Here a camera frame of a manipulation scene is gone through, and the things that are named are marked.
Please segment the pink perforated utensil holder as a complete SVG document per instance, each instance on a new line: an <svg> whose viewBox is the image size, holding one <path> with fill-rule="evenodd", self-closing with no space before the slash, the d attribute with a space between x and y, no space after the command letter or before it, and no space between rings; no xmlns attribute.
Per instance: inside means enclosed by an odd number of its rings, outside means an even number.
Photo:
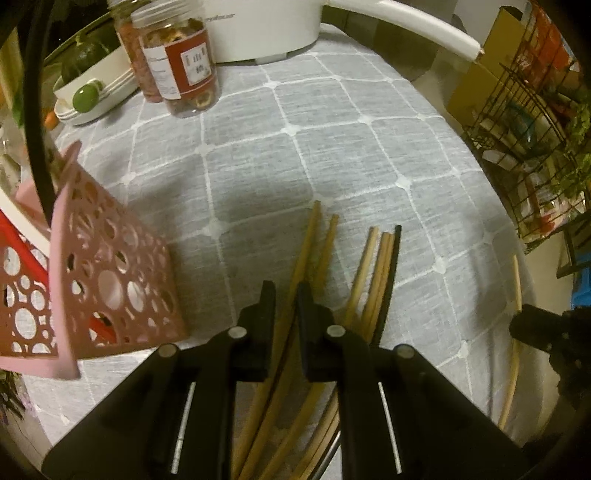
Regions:
<svg viewBox="0 0 591 480"><path fill-rule="evenodd" d="M1 367L23 375L77 379L79 361L129 353L187 336L163 238L111 196L77 161L80 142L63 153L52 219L32 180L2 195L1 213L47 270L49 289L1 232ZM89 318L109 322L113 344Z"/></svg>

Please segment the black chopstick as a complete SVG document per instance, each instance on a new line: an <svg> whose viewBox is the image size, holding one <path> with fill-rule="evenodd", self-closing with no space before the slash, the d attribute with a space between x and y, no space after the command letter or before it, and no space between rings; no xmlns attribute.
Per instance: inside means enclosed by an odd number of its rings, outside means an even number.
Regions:
<svg viewBox="0 0 591 480"><path fill-rule="evenodd" d="M374 334L370 335L369 340L365 340L368 343L368 345L370 345L370 347L375 349L375 351L373 353L373 357L374 357L374 366L376 369L377 376L378 376L378 356L380 353L380 341L381 341L382 333L384 331L385 323L386 323L386 320L388 317L388 312L389 312L390 303L391 303L391 299L392 299L392 293L393 293L393 289L394 289L394 279L396 278L396 270L397 270L397 265L398 265L398 258L399 258L400 244L401 244L401 234L402 234L402 228L400 225L398 225L396 228L394 228L394 251L393 251L393 257L392 257L391 264L390 264L390 271L389 271L389 274L387 277L384 303L381 306L380 312L379 312L377 330ZM386 411L387 423L388 423L389 412L388 412L387 407L385 407L385 411ZM339 427L339 433L336 434L335 436L339 437L339 440L341 440L341 427ZM315 477L320 477L321 475L322 475L321 465L319 465L318 467L315 468L315 473L312 475L311 479L313 479Z"/></svg>

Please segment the grey checked tablecloth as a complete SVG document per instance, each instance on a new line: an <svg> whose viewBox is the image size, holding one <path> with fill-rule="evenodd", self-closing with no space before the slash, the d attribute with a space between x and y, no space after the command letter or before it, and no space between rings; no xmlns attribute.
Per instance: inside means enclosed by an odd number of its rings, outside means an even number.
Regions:
<svg viewBox="0 0 591 480"><path fill-rule="evenodd" d="M266 66L225 66L202 117L133 97L68 127L82 165L171 243L193 341L228 326L264 278L287 293L311 204L339 215L322 299L346 303L372 226L402 228L382 343L408 343L483 412L501 412L509 368L514 228L477 160L379 56L325 27Z"/></svg>

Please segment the red plastic spoon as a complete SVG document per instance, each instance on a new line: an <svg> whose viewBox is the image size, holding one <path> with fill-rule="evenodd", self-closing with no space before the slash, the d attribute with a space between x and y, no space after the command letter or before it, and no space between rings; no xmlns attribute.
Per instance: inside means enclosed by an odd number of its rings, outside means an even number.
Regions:
<svg viewBox="0 0 591 480"><path fill-rule="evenodd" d="M40 282L46 289L49 289L49 276L46 269L38 262L38 260L31 253L27 244L21 239L17 229L11 221L0 213L1 218L1 232L5 236L9 245L16 251L19 258L24 262L29 269L35 281ZM106 341L108 344L113 344L116 340L115 330L109 322L104 323L102 319L91 316L89 318L89 328L96 333L97 337Z"/></svg>

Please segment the dark green squash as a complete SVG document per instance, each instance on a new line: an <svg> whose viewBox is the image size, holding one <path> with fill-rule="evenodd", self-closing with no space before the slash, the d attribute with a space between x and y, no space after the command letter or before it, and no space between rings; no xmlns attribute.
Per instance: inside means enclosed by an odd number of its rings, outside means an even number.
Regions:
<svg viewBox="0 0 591 480"><path fill-rule="evenodd" d="M61 64L65 84L81 76L109 54L109 49L94 39L76 39L76 44Z"/></svg>

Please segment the labelled dried fruit jar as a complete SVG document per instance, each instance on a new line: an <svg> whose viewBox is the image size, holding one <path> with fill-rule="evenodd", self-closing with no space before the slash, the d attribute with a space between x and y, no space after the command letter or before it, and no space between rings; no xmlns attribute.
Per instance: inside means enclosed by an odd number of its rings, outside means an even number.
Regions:
<svg viewBox="0 0 591 480"><path fill-rule="evenodd" d="M188 117L219 97L216 65L200 1L152 1L131 21L169 113Z"/></svg>

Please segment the white stacked bowls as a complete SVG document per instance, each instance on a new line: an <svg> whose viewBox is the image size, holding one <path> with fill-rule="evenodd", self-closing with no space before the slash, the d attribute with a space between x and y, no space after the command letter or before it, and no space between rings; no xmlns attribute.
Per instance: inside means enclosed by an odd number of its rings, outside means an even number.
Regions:
<svg viewBox="0 0 591 480"><path fill-rule="evenodd" d="M79 126L105 115L138 90L138 83L122 46L77 78L53 85L53 111L66 125Z"/></svg>

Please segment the red spice jar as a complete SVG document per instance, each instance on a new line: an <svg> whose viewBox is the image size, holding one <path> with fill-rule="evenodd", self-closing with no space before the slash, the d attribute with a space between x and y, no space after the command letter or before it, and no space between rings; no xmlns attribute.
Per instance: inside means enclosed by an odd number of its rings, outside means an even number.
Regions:
<svg viewBox="0 0 591 480"><path fill-rule="evenodd" d="M149 4L148 0L108 0L107 5L114 21L115 31L126 51L131 69L145 100L160 103L162 97L147 64L140 38L131 20L131 14Z"/></svg>

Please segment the white electric cooking pot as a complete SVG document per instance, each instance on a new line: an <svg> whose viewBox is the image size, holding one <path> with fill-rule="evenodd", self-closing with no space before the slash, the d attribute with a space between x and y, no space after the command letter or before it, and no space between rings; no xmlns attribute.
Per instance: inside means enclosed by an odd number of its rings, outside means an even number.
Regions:
<svg viewBox="0 0 591 480"><path fill-rule="evenodd" d="M398 1L211 0L204 2L204 18L215 59L219 63L281 59L308 47L318 40L325 6L401 27L468 61L484 52L468 34Z"/></svg>

